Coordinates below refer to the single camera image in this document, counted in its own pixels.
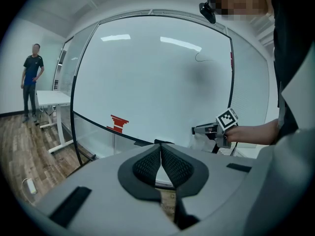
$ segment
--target glass partition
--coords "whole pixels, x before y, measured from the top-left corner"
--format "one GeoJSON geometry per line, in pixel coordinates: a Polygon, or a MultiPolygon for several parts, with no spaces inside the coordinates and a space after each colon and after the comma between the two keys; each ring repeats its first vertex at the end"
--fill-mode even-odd
{"type": "Polygon", "coordinates": [[[138,148],[135,141],[115,135],[74,114],[77,143],[98,158],[138,148]]]}
{"type": "Polygon", "coordinates": [[[60,71],[62,69],[62,66],[63,66],[63,60],[64,60],[64,57],[69,49],[69,46],[72,42],[72,39],[68,40],[64,46],[63,46],[63,50],[60,54],[60,57],[59,57],[59,61],[58,61],[58,66],[56,68],[56,72],[55,72],[55,78],[54,78],[54,86],[53,86],[53,90],[58,90],[58,85],[59,85],[59,79],[60,79],[60,71]]]}
{"type": "MultiPolygon", "coordinates": [[[[60,70],[58,90],[68,96],[71,96],[73,76],[78,66],[81,54],[96,25],[97,23],[75,34],[64,57],[63,65],[60,70]]],[[[64,126],[71,130],[70,106],[61,107],[61,118],[64,126]]]]}

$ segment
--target black t-shirt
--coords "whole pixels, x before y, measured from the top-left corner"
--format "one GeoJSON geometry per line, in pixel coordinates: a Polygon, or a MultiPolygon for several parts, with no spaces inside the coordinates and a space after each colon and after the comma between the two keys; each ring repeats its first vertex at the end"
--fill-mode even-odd
{"type": "Polygon", "coordinates": [[[43,66],[43,58],[40,55],[37,55],[36,57],[32,57],[32,55],[28,56],[24,62],[24,67],[26,68],[24,85],[35,84],[36,82],[33,82],[32,80],[37,76],[38,68],[43,66]]]}
{"type": "MultiPolygon", "coordinates": [[[[280,83],[282,88],[285,88],[291,81],[314,40],[311,1],[272,0],[275,13],[275,73],[278,90],[280,83]]],[[[284,125],[279,132],[278,139],[295,132],[297,128],[295,118],[287,106],[284,125]]]]}

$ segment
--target white wall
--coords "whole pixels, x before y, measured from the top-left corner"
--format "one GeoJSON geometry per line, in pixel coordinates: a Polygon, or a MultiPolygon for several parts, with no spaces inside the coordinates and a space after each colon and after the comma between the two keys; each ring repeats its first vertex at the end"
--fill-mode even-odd
{"type": "Polygon", "coordinates": [[[52,89],[63,42],[63,37],[29,21],[17,18],[12,22],[0,49],[0,114],[24,109],[20,87],[23,64],[27,56],[32,54],[32,45],[35,43],[41,45],[39,55],[43,57],[45,66],[36,89],[52,89]]]}
{"type": "MultiPolygon", "coordinates": [[[[109,0],[108,2],[99,6],[98,10],[88,12],[83,17],[81,17],[75,24],[73,30],[68,35],[68,38],[72,37],[78,31],[102,19],[133,10],[170,9],[200,15],[198,5],[200,2],[205,1],[206,0],[109,0]]],[[[267,50],[256,39],[254,31],[248,22],[223,20],[219,15],[217,15],[217,22],[225,25],[226,27],[230,28],[241,37],[246,39],[267,60],[269,70],[269,102],[266,122],[277,118],[279,112],[277,108],[278,96],[272,58],[268,54],[267,50]]],[[[262,146],[245,149],[239,148],[238,151],[244,156],[257,157],[261,147],[262,146]]]]}

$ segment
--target dark pants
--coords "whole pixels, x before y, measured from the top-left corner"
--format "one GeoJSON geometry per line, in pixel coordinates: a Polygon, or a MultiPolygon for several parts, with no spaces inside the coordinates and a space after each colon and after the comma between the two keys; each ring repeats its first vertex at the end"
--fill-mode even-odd
{"type": "Polygon", "coordinates": [[[31,99],[31,109],[32,114],[36,115],[36,106],[35,106],[35,85],[24,85],[23,87],[23,98],[24,98],[24,115],[27,116],[29,114],[29,96],[31,99]]]}

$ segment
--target black rubber pad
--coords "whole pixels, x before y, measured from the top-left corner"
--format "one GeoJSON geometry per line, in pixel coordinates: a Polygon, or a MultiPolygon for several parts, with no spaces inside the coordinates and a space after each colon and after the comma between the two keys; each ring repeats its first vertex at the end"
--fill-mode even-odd
{"type": "Polygon", "coordinates": [[[58,225],[66,228],[90,192],[91,190],[87,187],[77,187],[49,218],[58,225]]]}
{"type": "Polygon", "coordinates": [[[250,166],[245,166],[245,165],[240,165],[236,163],[230,163],[227,165],[228,168],[237,170],[237,171],[243,171],[243,172],[250,172],[251,167],[250,166]]]}

